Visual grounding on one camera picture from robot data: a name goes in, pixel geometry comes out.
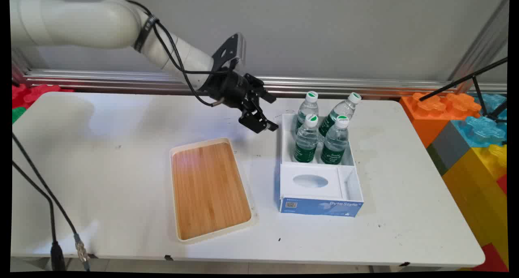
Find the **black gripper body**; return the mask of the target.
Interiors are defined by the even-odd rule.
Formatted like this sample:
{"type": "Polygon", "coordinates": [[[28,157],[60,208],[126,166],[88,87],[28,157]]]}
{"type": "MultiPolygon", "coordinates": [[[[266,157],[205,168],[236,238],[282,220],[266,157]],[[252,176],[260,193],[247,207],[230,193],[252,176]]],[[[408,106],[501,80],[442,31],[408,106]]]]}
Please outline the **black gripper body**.
{"type": "Polygon", "coordinates": [[[252,82],[253,76],[248,73],[240,75],[235,71],[227,71],[219,75],[210,75],[202,86],[202,91],[215,100],[213,107],[226,105],[236,109],[252,109],[252,82]]]}

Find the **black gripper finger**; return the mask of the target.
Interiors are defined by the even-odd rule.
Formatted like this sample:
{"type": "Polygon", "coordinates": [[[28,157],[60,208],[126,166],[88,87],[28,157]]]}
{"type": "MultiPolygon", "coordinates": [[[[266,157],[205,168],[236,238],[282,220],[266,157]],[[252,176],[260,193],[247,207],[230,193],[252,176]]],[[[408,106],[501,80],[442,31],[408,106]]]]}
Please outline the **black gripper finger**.
{"type": "Polygon", "coordinates": [[[251,74],[245,74],[244,78],[248,81],[248,84],[251,87],[251,91],[254,92],[259,98],[262,98],[269,104],[272,104],[276,101],[277,98],[267,91],[262,80],[252,76],[251,74]]]}
{"type": "Polygon", "coordinates": [[[276,123],[265,117],[258,101],[246,101],[240,110],[242,114],[238,119],[239,123],[256,134],[264,130],[276,131],[279,128],[276,123]]]}

